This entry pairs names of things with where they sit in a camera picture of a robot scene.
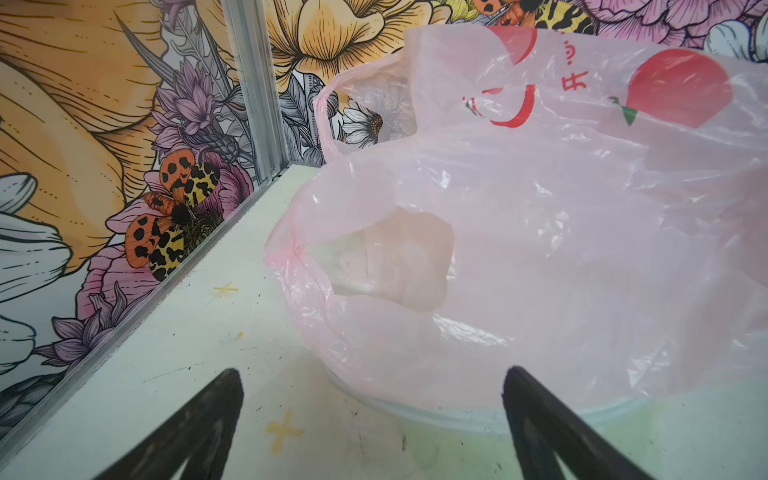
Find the translucent plastic bag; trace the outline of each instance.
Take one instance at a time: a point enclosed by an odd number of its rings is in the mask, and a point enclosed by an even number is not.
[[[357,391],[499,409],[519,364],[586,409],[765,372],[764,65],[430,26],[337,75],[318,118],[331,91],[381,116],[379,143],[320,122],[328,164],[266,261]]]

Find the table surface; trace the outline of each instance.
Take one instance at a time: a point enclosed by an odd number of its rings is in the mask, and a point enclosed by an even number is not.
[[[91,478],[230,367],[245,397],[224,478],[520,478],[508,436],[453,432],[365,406],[334,388],[306,348],[262,246],[316,172],[291,167],[0,479]],[[654,400],[598,431],[660,480],[765,478],[766,406],[768,382],[749,382]],[[302,433],[276,445],[267,426],[286,415]]]

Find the floral backdrop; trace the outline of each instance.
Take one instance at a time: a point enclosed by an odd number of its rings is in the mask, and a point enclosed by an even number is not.
[[[227,35],[220,0],[0,4],[0,439],[160,284],[125,234],[166,156],[217,176],[179,258],[264,180]]]
[[[291,160],[321,165],[312,101],[333,76],[392,53],[407,28],[524,25],[702,48],[768,61],[768,0],[264,0]],[[337,138],[367,147],[382,118],[345,95],[329,101]]]

